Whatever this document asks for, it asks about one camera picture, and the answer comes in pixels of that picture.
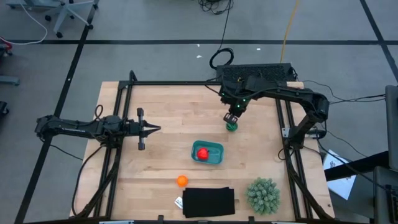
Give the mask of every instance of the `metal clamp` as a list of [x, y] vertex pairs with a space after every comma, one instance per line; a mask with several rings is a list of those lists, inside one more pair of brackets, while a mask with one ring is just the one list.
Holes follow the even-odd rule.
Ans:
[[290, 128], [282, 128], [282, 137], [288, 138], [289, 137]]
[[249, 217], [249, 224], [255, 224], [254, 217]]
[[164, 221], [164, 215], [159, 215], [159, 216], [157, 217], [157, 222], [158, 222], [158, 224], [163, 224], [163, 221]]

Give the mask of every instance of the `teal bowl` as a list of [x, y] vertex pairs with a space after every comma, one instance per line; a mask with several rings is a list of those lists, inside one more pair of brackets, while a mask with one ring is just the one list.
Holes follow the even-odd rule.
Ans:
[[[209, 152], [209, 158], [207, 160], [201, 160], [197, 156], [197, 152], [203, 147]], [[223, 161], [224, 147], [219, 143], [197, 140], [193, 143], [191, 156], [194, 161], [218, 165]]]

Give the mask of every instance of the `black cable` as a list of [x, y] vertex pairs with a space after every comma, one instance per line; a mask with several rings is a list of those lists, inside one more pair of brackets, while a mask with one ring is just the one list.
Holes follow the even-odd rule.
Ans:
[[73, 197], [72, 197], [72, 213], [74, 215], [77, 215], [76, 210], [75, 210], [75, 197], [76, 197], [76, 193], [77, 193], [77, 188], [79, 186], [79, 181], [80, 181], [80, 175], [81, 172], [84, 168], [84, 166], [86, 165], [86, 163], [102, 148], [103, 146], [100, 145], [99, 148], [97, 148], [97, 150], [95, 150], [90, 156], [87, 157], [87, 159], [83, 162], [83, 164], [80, 167], [79, 173], [77, 174], [77, 180], [76, 180], [76, 186], [75, 186], [75, 190], [73, 191]]
[[303, 146], [303, 147], [308, 149], [308, 150], [311, 150], [313, 152], [316, 152], [319, 156], [322, 156], [321, 153], [319, 151], [316, 151], [315, 149], [311, 149], [310, 147], [307, 147], [307, 146]]
[[[213, 81], [213, 80], [217, 80], [217, 79], [220, 78], [220, 76], [221, 76], [221, 75], [219, 75], [219, 76], [217, 76], [217, 77], [215, 77], [215, 78], [207, 79], [206, 82], [210, 82], [210, 81]], [[205, 87], [206, 87], [207, 89], [209, 89], [210, 91], [215, 92], [215, 93], [218, 95], [218, 92], [217, 92], [216, 90], [210, 88], [208, 85], [205, 85]]]
[[342, 99], [342, 98], [340, 98], [340, 97], [337, 97], [337, 96], [333, 93], [333, 90], [330, 88], [330, 86], [328, 86], [328, 85], [326, 85], [326, 84], [318, 83], [318, 82], [312, 81], [312, 80], [304, 80], [304, 81], [302, 81], [302, 82], [312, 82], [312, 83], [318, 84], [318, 85], [320, 85], [320, 86], [325, 86], [325, 87], [327, 87], [327, 88], [330, 90], [331, 95], [332, 95], [334, 98], [340, 100], [340, 101], [336, 101], [336, 102], [330, 102], [331, 105], [334, 105], [334, 104], [336, 104], [336, 103], [344, 103], [344, 102], [358, 102], [358, 103], [375, 102], [375, 101], [384, 100], [384, 98], [383, 98], [383, 99], [378, 99], [378, 100], [365, 100], [365, 101], [360, 101], [360, 100], [362, 100], [362, 99], [369, 99], [369, 98], [377, 98], [377, 97], [386, 96], [385, 94], [380, 94], [380, 95], [364, 96], [364, 97], [359, 97], [359, 98], [353, 98], [353, 99], [348, 99], [348, 100], [346, 100], [346, 99]]
[[[278, 158], [279, 158], [280, 160], [282, 160], [282, 161], [285, 161], [286, 158], [281, 158], [281, 156], [280, 156], [280, 153], [281, 153], [283, 150], [284, 150], [284, 148], [282, 148], [281, 150], [279, 150], [279, 152], [278, 152]], [[289, 154], [289, 158], [292, 157], [293, 153], [294, 153], [294, 150], [292, 150], [292, 152]]]
[[70, 154], [69, 152], [66, 152], [66, 151], [60, 149], [58, 146], [54, 146], [54, 145], [52, 145], [52, 144], [50, 144], [50, 146], [51, 146], [51, 147], [54, 147], [54, 148], [56, 148], [56, 149], [58, 149], [59, 151], [65, 153], [65, 154], [68, 155], [68, 156], [72, 156], [72, 157], [75, 158], [75, 159], [78, 159], [78, 160], [81, 160], [81, 161], [83, 160], [82, 158], [79, 158], [79, 157], [77, 157], [77, 156], [75, 156], [75, 155], [73, 155], [73, 154]]
[[220, 15], [220, 14], [224, 13], [225, 11], [230, 10], [234, 7], [234, 1], [232, 0], [231, 5], [228, 4], [225, 7], [225, 9], [216, 11], [216, 9], [218, 9], [218, 7], [220, 6], [221, 1], [222, 0], [198, 0], [198, 3], [203, 12], [211, 11], [214, 15]]
[[367, 157], [367, 155], [364, 155], [363, 153], [359, 152], [359, 151], [358, 151], [352, 144], [350, 144], [348, 141], [346, 141], [346, 140], [344, 140], [344, 139], [342, 139], [342, 138], [339, 138], [339, 137], [335, 136], [332, 132], [328, 131], [328, 130], [326, 129], [326, 126], [324, 127], [322, 124], [321, 124], [321, 126], [322, 126], [323, 128], [325, 128], [325, 131], [326, 131], [327, 133], [331, 134], [333, 137], [337, 138], [338, 140], [345, 142], [347, 145], [349, 145], [349, 146], [350, 146], [354, 151], [356, 151], [358, 154], [362, 155], [362, 156], [365, 157], [365, 158]]
[[297, 74], [296, 70], [294, 69], [294, 67], [291, 67], [291, 69], [292, 69], [292, 72], [294, 72], [293, 77], [296, 79], [297, 82], [299, 82], [300, 81], [299, 75]]
[[330, 90], [330, 93], [331, 93], [331, 95], [332, 95], [334, 98], [339, 99], [339, 100], [344, 100], [344, 99], [342, 99], [342, 98], [340, 98], [340, 97], [335, 96], [335, 94], [333, 94], [333, 90], [332, 90], [332, 89], [330, 88], [330, 86], [328, 86], [328, 85], [321, 84], [321, 83], [318, 83], [318, 82], [312, 81], [312, 80], [304, 80], [304, 81], [302, 81], [302, 82], [312, 82], [312, 83], [318, 84], [318, 85], [320, 85], [320, 86], [327, 87], [327, 88]]
[[222, 52], [228, 52], [228, 53], [230, 54], [229, 60], [228, 60], [224, 65], [231, 65], [231, 63], [232, 63], [233, 60], [234, 60], [234, 50], [233, 50], [232, 48], [227, 47], [227, 48], [221, 49], [221, 47], [223, 46], [223, 43], [224, 43], [225, 31], [226, 31], [226, 26], [227, 26], [227, 24], [228, 24], [228, 18], [229, 18], [229, 10], [231, 9], [231, 7], [229, 7], [229, 6], [231, 5], [231, 3], [233, 4], [233, 0], [229, 0], [229, 1], [228, 1], [228, 5], [227, 5], [227, 8], [226, 8], [226, 10], [228, 10], [228, 12], [227, 12], [227, 14], [226, 14], [225, 25], [224, 25], [224, 31], [223, 31], [223, 37], [221, 38], [220, 46], [218, 47], [218, 50], [216, 51], [216, 53], [215, 53], [213, 56], [211, 56], [210, 61], [209, 61], [210, 67], [211, 67], [212, 69], [214, 69], [214, 70], [216, 70], [216, 67], [213, 65], [213, 60], [214, 60], [214, 58], [215, 58], [217, 55], [219, 55], [220, 53], [222, 53]]
[[365, 98], [376, 98], [376, 97], [382, 97], [385, 95], [375, 95], [375, 96], [366, 96], [366, 97], [360, 97], [360, 98], [354, 98], [354, 99], [350, 99], [350, 100], [341, 100], [341, 101], [337, 101], [337, 102], [331, 102], [331, 105], [334, 105], [336, 103], [344, 103], [344, 102], [349, 102], [349, 103], [369, 103], [369, 102], [376, 102], [376, 101], [382, 101], [385, 100], [386, 98], [383, 99], [378, 99], [378, 100], [362, 100], [359, 101], [360, 99], [365, 99]]

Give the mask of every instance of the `black towel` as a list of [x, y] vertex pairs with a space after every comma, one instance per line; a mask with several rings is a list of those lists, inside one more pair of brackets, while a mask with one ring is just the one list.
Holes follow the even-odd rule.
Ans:
[[235, 214], [234, 189], [186, 188], [182, 192], [182, 213], [186, 218]]

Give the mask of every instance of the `white cable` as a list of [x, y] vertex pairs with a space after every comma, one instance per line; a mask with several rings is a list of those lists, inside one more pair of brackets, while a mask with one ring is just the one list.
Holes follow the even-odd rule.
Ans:
[[22, 8], [24, 9], [24, 11], [26, 12], [26, 14], [27, 14], [31, 19], [33, 19], [33, 21], [35, 21], [38, 25], [40, 25], [41, 27], [43, 27], [43, 28], [45, 29], [45, 35], [44, 35], [44, 37], [43, 37], [41, 40], [39, 40], [39, 41], [28, 42], [28, 43], [13, 43], [13, 42], [10, 42], [10, 41], [8, 41], [8, 40], [5, 40], [5, 39], [2, 38], [2, 37], [0, 37], [0, 40], [4, 41], [5, 43], [14, 44], [14, 45], [39, 44], [39, 43], [43, 42], [43, 40], [47, 37], [47, 34], [48, 34], [47, 28], [45, 28], [41, 23], [39, 23], [35, 18], [33, 18], [33, 17], [26, 11], [24, 5], [23, 5], [21, 2], [19, 2], [19, 4], [21, 4], [21, 6], [22, 6]]

